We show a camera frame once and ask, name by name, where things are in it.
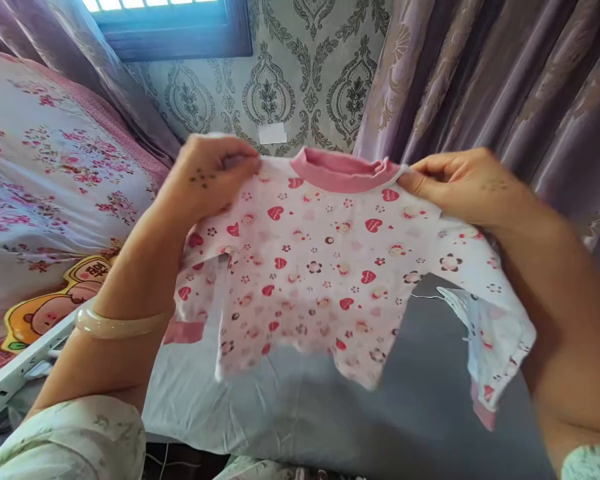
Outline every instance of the hand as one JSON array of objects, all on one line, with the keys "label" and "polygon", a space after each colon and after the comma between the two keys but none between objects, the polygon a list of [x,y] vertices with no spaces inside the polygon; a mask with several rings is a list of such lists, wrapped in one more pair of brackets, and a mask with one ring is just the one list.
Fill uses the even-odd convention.
[{"label": "hand", "polygon": [[[224,159],[242,157],[230,169]],[[235,137],[190,135],[162,186],[155,205],[187,228],[230,206],[240,187],[260,168],[258,152]]]},{"label": "hand", "polygon": [[486,148],[430,155],[398,184],[446,215],[494,231],[526,229],[552,212]]}]

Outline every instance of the wall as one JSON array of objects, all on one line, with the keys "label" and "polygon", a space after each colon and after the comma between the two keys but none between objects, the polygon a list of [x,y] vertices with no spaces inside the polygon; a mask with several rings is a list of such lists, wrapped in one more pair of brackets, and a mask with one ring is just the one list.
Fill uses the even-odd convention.
[{"label": "wall", "polygon": [[[393,0],[250,0],[253,57],[130,63],[171,129],[234,133],[263,155],[350,152]],[[257,125],[284,121],[282,145]]]}]

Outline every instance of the curtain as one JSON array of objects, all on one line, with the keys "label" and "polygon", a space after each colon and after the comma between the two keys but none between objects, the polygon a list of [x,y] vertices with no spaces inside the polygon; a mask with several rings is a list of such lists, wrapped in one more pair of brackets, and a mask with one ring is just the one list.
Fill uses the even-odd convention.
[{"label": "curtain", "polygon": [[0,0],[0,50],[35,60],[112,104],[167,166],[180,144],[128,74],[81,0]]},{"label": "curtain", "polygon": [[395,0],[354,154],[489,147],[600,260],[600,0]]}]

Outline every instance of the bracelet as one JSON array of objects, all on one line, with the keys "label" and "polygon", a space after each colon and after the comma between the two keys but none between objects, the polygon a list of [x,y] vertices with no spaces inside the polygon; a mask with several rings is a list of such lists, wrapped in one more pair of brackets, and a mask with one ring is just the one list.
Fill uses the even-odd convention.
[{"label": "bracelet", "polygon": [[76,312],[75,327],[92,337],[113,340],[144,335],[165,324],[175,311],[175,303],[168,311],[137,320],[114,320],[102,317],[90,306],[82,305]]}]

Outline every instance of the floral bedding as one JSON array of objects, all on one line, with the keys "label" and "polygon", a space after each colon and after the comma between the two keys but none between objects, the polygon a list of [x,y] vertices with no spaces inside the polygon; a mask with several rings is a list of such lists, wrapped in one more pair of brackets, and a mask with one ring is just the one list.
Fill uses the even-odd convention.
[{"label": "floral bedding", "polygon": [[0,338],[8,308],[115,255],[166,174],[102,98],[0,53]]}]

